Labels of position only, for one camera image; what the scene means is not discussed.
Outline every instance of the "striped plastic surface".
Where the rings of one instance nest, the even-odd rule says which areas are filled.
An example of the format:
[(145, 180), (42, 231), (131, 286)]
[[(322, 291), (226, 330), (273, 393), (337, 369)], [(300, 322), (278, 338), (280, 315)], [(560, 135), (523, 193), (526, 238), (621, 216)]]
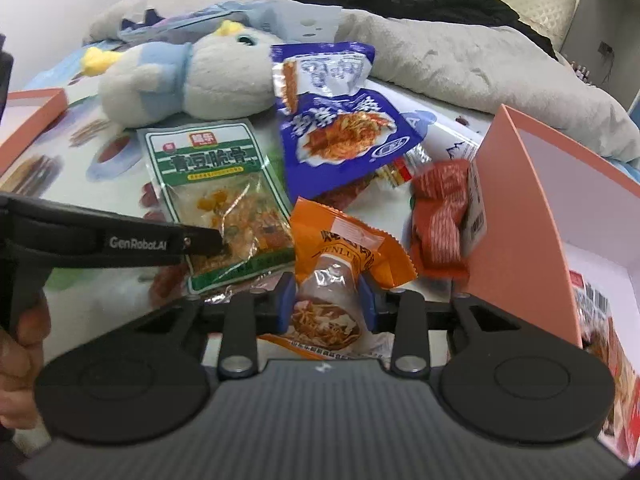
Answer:
[(430, 388), (376, 361), (272, 361), (224, 383), (181, 430), (139, 446), (56, 441), (31, 480), (614, 480), (626, 466), (594, 440), (507, 447), (462, 428)]

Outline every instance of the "green snack package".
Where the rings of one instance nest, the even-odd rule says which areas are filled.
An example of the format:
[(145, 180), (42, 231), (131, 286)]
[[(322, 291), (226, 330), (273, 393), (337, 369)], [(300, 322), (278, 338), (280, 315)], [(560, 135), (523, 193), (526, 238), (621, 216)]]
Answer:
[(218, 229), (222, 254), (189, 256), (190, 294), (295, 260), (291, 204), (248, 121), (140, 131), (156, 193), (176, 222)]

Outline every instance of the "yellow horn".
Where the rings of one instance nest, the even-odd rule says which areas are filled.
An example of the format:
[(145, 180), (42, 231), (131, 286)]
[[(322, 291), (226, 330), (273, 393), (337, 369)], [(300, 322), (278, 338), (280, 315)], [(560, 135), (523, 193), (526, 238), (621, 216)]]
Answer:
[(82, 56), (81, 66), (84, 75), (100, 75), (122, 56), (121, 52), (103, 52), (96, 46), (89, 47)]
[(213, 33), (214, 36), (230, 36), (236, 32), (244, 30), (244, 25), (238, 22), (232, 22), (231, 20), (224, 20), (218, 27), (218, 30)]

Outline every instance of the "snack bag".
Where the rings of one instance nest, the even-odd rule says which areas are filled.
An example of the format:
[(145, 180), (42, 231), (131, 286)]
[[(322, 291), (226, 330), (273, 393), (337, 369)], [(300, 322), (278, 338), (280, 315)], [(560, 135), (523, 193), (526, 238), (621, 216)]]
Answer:
[(305, 357), (376, 357), (388, 363), (392, 335), (372, 334), (356, 283), (368, 270), (383, 288), (416, 278), (414, 266), (391, 235), (300, 198), (291, 216), (296, 245), (297, 301), (284, 336), (264, 336)]
[(609, 367), (615, 397), (599, 440), (621, 460), (640, 460), (640, 377), (626, 357), (614, 326), (609, 299), (580, 272), (570, 270), (582, 346)]
[(367, 81), (367, 89), (382, 92), (422, 141), (415, 148), (377, 170), (392, 187), (402, 186), (424, 171), (434, 161), (464, 158), (472, 160), (482, 143), (482, 135), (442, 113), (429, 108), (423, 101), (387, 84)]
[(190, 256), (191, 294), (290, 264), (290, 203), (250, 124), (203, 123), (142, 130), (150, 170), (176, 222), (218, 229), (225, 251)]
[(468, 160), (434, 162), (413, 180), (411, 258), (418, 274), (466, 281), (460, 224), (468, 202)]
[(362, 43), (271, 47), (292, 201), (366, 176), (422, 140), (382, 94), (364, 88), (373, 58)]

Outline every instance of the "human hand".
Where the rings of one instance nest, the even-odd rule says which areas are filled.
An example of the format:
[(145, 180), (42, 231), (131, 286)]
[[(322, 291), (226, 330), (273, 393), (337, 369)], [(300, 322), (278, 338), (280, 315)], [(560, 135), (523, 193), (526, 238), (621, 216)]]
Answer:
[(33, 383), (42, 369), (42, 342), (51, 330), (44, 294), (20, 317), (17, 341), (0, 329), (0, 424), (31, 430), (38, 421)]

